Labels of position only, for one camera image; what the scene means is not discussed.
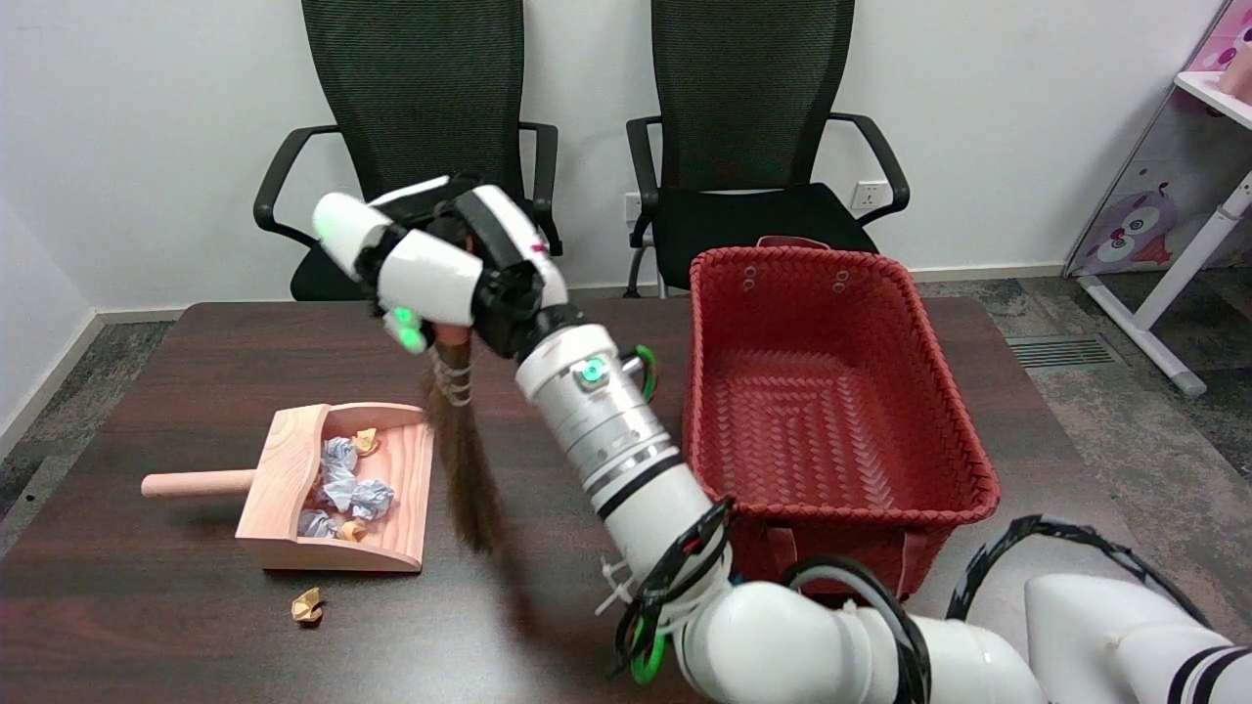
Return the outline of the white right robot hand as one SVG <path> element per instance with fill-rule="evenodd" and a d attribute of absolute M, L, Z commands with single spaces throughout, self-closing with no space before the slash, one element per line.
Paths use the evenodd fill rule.
<path fill-rule="evenodd" d="M 473 329 L 500 357 L 522 361 L 575 313 L 545 237 L 497 185 L 442 175 L 361 200 L 314 205 L 316 241 L 371 294 L 394 339 L 429 347 L 439 326 Z"/>

